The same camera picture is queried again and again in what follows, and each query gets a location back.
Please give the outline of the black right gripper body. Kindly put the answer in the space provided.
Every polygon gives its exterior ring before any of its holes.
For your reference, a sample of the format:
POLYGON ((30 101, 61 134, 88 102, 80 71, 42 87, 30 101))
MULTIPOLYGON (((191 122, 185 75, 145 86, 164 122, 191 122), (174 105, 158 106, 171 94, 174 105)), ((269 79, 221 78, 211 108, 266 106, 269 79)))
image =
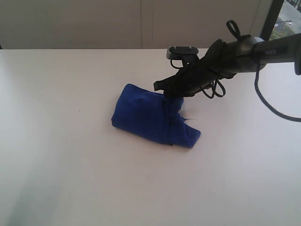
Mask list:
POLYGON ((185 97, 193 97, 199 92, 203 92, 208 98, 223 97, 226 94, 225 87, 220 82, 222 76, 205 66, 186 65, 169 79, 174 80, 174 90, 183 93, 185 97))

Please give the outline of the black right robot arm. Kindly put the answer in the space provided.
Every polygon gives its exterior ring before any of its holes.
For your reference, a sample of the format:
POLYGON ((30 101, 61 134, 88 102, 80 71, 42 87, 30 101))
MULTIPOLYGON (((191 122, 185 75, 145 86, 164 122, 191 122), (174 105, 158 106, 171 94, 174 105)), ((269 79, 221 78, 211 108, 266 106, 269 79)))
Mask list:
POLYGON ((272 63, 293 62, 295 74, 301 73, 300 34, 272 41, 250 36, 231 43, 218 39, 202 58, 193 51, 188 47, 167 50, 167 58, 181 60, 183 66, 175 75, 154 82, 155 91, 163 91, 166 98, 192 97, 213 88, 219 80, 252 73, 272 63))

